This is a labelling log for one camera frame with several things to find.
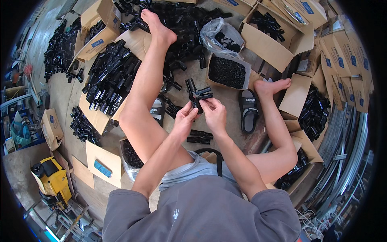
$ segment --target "right hand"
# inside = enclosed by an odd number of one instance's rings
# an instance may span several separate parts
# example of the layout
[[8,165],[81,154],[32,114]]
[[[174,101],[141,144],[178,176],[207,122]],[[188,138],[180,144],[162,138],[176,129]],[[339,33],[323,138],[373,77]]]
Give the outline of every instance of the right hand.
[[205,121],[213,134],[226,133],[226,107],[218,99],[208,98],[199,101],[205,114]]

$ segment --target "yellow machine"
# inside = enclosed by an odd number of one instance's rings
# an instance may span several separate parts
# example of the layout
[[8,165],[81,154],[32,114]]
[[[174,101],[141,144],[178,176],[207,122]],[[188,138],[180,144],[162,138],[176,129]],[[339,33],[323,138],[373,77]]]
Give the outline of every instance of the yellow machine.
[[47,205],[53,209],[67,209],[72,195],[68,187],[66,170],[58,164],[55,157],[51,156],[36,163],[31,167],[31,173]]

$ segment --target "black pipe coupling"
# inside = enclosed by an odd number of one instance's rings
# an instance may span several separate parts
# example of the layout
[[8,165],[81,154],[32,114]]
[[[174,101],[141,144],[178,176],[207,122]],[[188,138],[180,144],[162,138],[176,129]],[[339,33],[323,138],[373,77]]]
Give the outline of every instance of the black pipe coupling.
[[211,91],[211,87],[206,87],[200,90],[196,90],[194,81],[192,78],[185,80],[185,84],[187,86],[187,92],[189,94],[189,99],[194,108],[198,108],[198,114],[203,113],[202,106],[199,103],[201,99],[212,98],[212,93],[207,93]]

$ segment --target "plastic bag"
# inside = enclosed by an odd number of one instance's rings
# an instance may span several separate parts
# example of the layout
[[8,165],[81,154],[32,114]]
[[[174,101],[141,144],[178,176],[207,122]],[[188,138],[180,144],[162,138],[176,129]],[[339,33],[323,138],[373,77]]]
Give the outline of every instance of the plastic bag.
[[241,49],[245,45],[245,41],[242,39],[238,31],[229,23],[225,22],[223,18],[220,17],[208,22],[206,25],[203,26],[202,30],[200,31],[200,37],[203,40],[204,47],[206,47],[209,51],[213,53],[222,53],[234,58],[242,59],[239,56],[239,53],[227,49],[215,39],[216,34],[220,31],[222,31],[222,33],[227,38],[232,39],[235,43],[240,45]]
[[123,167],[124,167],[126,173],[128,174],[129,178],[132,181],[134,181],[136,179],[136,177],[137,177],[137,174],[140,171],[140,168],[134,168],[131,165],[129,165],[128,163],[126,163],[124,161],[124,159],[121,159],[121,160],[122,160]]

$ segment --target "left hand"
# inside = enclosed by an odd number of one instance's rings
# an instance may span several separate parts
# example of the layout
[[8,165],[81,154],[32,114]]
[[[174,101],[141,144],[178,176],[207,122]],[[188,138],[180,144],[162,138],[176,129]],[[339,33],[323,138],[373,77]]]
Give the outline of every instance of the left hand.
[[192,108],[191,101],[189,101],[177,112],[171,135],[175,136],[180,143],[188,137],[194,120],[200,117],[197,114],[198,111],[198,108]]

